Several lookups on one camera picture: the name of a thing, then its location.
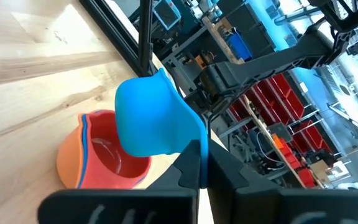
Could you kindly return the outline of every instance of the orange object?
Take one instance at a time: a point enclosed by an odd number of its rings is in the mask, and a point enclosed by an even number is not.
[[[274,141],[274,144],[279,148],[279,149],[282,149],[284,146],[282,144],[282,141],[281,139],[276,135],[276,134],[273,134],[273,141]]]
[[[204,60],[201,58],[201,56],[197,55],[195,59],[200,68],[204,69],[206,67],[206,64],[204,63]]]
[[[119,143],[114,111],[78,116],[59,148],[57,170],[67,188],[131,189],[150,169],[150,157],[128,155]]]

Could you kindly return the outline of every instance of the wood grain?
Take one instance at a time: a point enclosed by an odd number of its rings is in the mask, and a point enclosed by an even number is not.
[[[154,63],[162,66],[156,57]],[[63,187],[57,148],[78,114],[113,110],[116,88],[134,77],[77,0],[0,0],[0,223],[37,223],[41,200]],[[153,157],[137,187],[150,185],[176,157]]]

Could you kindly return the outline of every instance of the red storage bin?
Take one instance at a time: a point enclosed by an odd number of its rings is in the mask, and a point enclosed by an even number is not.
[[[291,148],[288,147],[288,145],[283,142],[283,147],[280,149],[281,153],[286,156],[286,155],[292,155],[292,150]]]
[[[244,105],[241,103],[240,99],[236,100],[232,105],[231,108],[233,109],[232,113],[234,114],[234,111],[236,112],[235,117],[238,119],[237,121],[240,121],[246,117],[249,116],[247,110],[244,108]]]
[[[234,119],[236,120],[236,121],[240,121],[242,118],[240,117],[240,115],[237,113],[237,111],[240,111],[240,109],[238,108],[238,105],[234,105],[234,103],[229,107],[229,111],[233,114],[233,116],[234,116]],[[248,129],[247,129],[247,126],[243,126],[243,127],[241,127],[241,129],[243,130],[243,131],[247,131]]]
[[[328,146],[328,144],[327,144],[327,142],[325,141],[325,140],[323,140],[323,143],[322,143],[322,145],[321,145],[321,148],[322,149],[326,149],[328,152],[330,152],[330,153],[333,153],[332,152],[332,150],[329,148],[329,146]]]
[[[271,106],[272,110],[274,110],[274,112],[276,112],[276,114],[278,114],[280,121],[284,125],[287,125],[290,122],[290,116],[288,115],[288,113],[285,110],[285,108],[283,107],[283,105],[281,105],[281,103],[277,100],[274,92],[272,91],[269,84],[267,83],[267,80],[263,80],[263,81],[259,82],[257,85],[260,88],[263,95],[268,100],[269,105]]]
[[[305,107],[299,100],[294,91],[289,91],[286,100],[284,101],[291,115],[295,119],[301,119],[305,113]]]
[[[290,163],[290,165],[291,165],[292,169],[297,169],[302,166],[299,161],[292,162],[292,163]]]
[[[301,125],[295,129],[295,131],[301,130],[309,125],[312,124],[312,121],[302,122]],[[308,127],[302,133],[305,135],[305,138],[310,142],[311,146],[314,150],[321,149],[321,145],[323,143],[323,137],[321,137],[320,133],[318,132],[315,126]],[[296,141],[297,145],[301,147],[300,152],[307,152],[310,150],[309,145],[305,141],[304,137],[301,133],[294,135],[294,140]]]
[[[285,160],[287,160],[288,163],[292,163],[297,161],[298,159],[293,154],[290,154],[285,156]]]
[[[273,81],[271,82],[272,84],[274,83],[275,86],[279,87],[280,92],[283,94],[284,98],[286,98],[288,93],[292,91],[292,88],[290,84],[287,82],[287,79],[284,77],[284,74],[279,73],[273,76],[272,81]]]
[[[273,125],[279,121],[278,115],[271,109],[267,99],[264,97],[257,85],[247,91],[246,96],[258,108],[261,117],[267,125]]]
[[[239,98],[239,104],[242,106],[242,108],[243,108],[243,110],[245,111],[245,116],[242,118],[242,119],[244,119],[244,118],[248,118],[248,117],[250,117],[251,115],[248,113],[248,111],[247,111],[247,109],[246,109],[246,101],[245,101],[245,99],[244,99],[244,97],[246,97],[246,95],[244,94],[244,95],[242,95],[240,98]],[[250,129],[252,129],[252,128],[254,128],[255,127],[255,123],[254,122],[248,122],[248,124],[246,124],[246,128],[248,129],[248,130],[250,130]]]
[[[316,186],[316,184],[314,183],[313,175],[308,169],[299,170],[298,175],[305,187],[312,188]]]

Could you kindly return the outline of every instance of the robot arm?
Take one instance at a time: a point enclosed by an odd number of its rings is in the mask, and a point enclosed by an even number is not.
[[[253,84],[295,67],[312,69],[330,64],[346,51],[354,31],[333,34],[334,43],[318,27],[310,26],[298,43],[285,50],[243,64],[219,62],[207,66],[195,80],[197,91],[186,101],[198,113],[219,111],[229,106]]]

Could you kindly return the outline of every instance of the blue storage bin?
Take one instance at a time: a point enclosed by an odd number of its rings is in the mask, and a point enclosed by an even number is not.
[[[237,58],[242,58],[244,61],[252,59],[252,55],[240,33],[234,31],[227,39],[227,42]]]

